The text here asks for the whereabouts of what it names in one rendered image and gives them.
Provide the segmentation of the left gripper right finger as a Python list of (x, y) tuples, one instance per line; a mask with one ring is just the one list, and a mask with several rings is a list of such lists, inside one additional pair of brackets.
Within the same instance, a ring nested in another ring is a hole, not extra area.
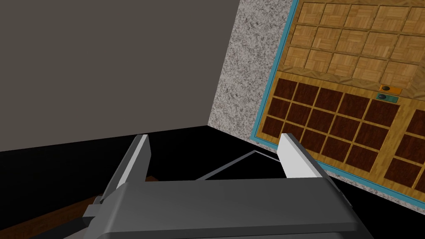
[(330, 176), (292, 135), (282, 133), (277, 155), (287, 178), (325, 178)]

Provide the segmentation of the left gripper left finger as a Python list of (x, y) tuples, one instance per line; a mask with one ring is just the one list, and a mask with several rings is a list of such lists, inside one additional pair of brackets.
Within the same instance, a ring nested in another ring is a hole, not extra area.
[(138, 134), (112, 175), (100, 201), (104, 201), (124, 183), (144, 182), (147, 177), (150, 157), (151, 150), (148, 135)]

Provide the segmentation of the dark brown panelled door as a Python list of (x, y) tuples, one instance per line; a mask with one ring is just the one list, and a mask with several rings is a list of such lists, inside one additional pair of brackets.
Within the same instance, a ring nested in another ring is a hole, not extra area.
[(277, 147), (293, 134), (327, 171), (425, 203), (425, 101), (276, 72), (252, 138)]

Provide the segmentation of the green door knob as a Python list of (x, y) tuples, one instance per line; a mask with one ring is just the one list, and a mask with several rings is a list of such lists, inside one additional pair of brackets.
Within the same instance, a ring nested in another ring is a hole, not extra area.
[(391, 103), (397, 103), (397, 101), (399, 100), (399, 98), (396, 96), (385, 95), (385, 94), (377, 94), (376, 99), (391, 102)]

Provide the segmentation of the orange door knob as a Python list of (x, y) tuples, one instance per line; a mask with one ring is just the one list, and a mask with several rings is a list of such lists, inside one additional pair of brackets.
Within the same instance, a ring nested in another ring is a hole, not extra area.
[(397, 87), (388, 86), (388, 85), (381, 85), (379, 91), (393, 94), (393, 95), (400, 95), (402, 92), (402, 88), (397, 88)]

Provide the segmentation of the light wood panelled door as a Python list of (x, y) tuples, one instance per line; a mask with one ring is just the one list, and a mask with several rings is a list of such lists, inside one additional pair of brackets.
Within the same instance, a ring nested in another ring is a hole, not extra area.
[(294, 0), (278, 70), (425, 101), (425, 0)]

